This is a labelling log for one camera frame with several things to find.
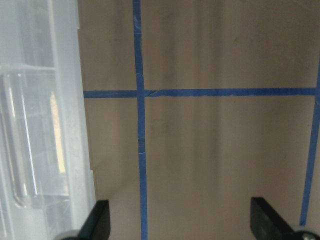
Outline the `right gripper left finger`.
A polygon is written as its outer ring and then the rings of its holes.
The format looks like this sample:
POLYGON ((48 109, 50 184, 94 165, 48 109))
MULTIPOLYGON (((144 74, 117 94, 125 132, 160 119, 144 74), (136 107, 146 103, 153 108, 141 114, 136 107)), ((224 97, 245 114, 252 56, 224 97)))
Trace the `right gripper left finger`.
POLYGON ((78 240, 108 240, 111 234, 110 206, 108 200, 98 200, 82 228, 78 240))

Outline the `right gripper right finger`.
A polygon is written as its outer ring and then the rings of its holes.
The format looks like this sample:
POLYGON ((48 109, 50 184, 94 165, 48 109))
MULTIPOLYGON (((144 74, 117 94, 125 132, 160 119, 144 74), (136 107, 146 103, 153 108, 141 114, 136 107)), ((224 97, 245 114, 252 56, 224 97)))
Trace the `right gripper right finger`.
POLYGON ((250 199, 250 229, 256 240, 297 240, 295 231, 263 197, 250 199))

